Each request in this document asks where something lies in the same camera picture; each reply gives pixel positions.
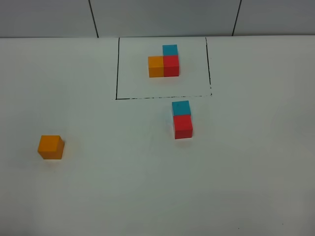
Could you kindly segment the template blue cube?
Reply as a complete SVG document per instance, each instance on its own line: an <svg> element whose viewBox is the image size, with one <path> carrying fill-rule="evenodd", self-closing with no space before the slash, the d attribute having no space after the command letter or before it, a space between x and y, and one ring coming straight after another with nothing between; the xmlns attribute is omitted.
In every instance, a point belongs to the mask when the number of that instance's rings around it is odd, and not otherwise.
<svg viewBox="0 0 315 236"><path fill-rule="evenodd" d="M162 51L163 51L163 56L177 56L178 55L178 47L176 44L163 45Z"/></svg>

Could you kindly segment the template red cube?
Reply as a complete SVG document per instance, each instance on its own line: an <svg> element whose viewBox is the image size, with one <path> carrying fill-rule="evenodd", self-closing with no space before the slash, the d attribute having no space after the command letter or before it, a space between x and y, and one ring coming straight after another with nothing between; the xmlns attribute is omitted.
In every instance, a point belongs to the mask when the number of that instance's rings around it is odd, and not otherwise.
<svg viewBox="0 0 315 236"><path fill-rule="evenodd" d="M163 56L164 77L177 77L180 72L178 55Z"/></svg>

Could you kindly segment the template orange cube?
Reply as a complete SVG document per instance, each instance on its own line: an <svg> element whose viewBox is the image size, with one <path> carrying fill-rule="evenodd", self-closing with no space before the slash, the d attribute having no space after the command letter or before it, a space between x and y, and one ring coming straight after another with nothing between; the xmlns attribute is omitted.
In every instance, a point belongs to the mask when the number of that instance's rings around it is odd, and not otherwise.
<svg viewBox="0 0 315 236"><path fill-rule="evenodd" d="M164 76L163 56L148 57L148 70L150 78L163 77Z"/></svg>

